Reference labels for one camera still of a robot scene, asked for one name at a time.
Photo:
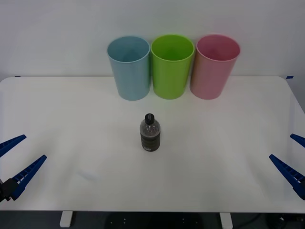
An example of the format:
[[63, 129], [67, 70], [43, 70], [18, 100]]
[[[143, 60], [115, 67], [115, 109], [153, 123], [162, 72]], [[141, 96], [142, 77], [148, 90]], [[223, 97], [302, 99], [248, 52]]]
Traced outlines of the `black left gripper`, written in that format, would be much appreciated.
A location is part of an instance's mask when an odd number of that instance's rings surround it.
[[[20, 135], [18, 137], [7, 140], [3, 143], [0, 143], [0, 157], [9, 152], [12, 148], [14, 148], [21, 141], [26, 139], [26, 135]], [[47, 159], [46, 155], [42, 155], [24, 170], [19, 172], [12, 178], [9, 178], [7, 181], [0, 181], [0, 201], [3, 200], [9, 201], [10, 199], [16, 200], [25, 190], [25, 187], [31, 181], [31, 179], [35, 176], [37, 171], [40, 169], [42, 164]]]

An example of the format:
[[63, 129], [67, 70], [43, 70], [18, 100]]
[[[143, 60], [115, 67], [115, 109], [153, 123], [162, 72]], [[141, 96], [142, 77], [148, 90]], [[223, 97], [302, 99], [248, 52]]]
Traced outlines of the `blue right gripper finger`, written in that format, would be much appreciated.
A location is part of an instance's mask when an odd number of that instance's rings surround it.
[[271, 154], [269, 156], [272, 163], [279, 170], [279, 172], [284, 176], [284, 178], [292, 186], [295, 193], [302, 199], [305, 199], [305, 176], [297, 172], [289, 165], [281, 161], [279, 158]]
[[305, 147], [305, 138], [299, 135], [291, 134], [290, 138], [300, 144], [302, 147]]

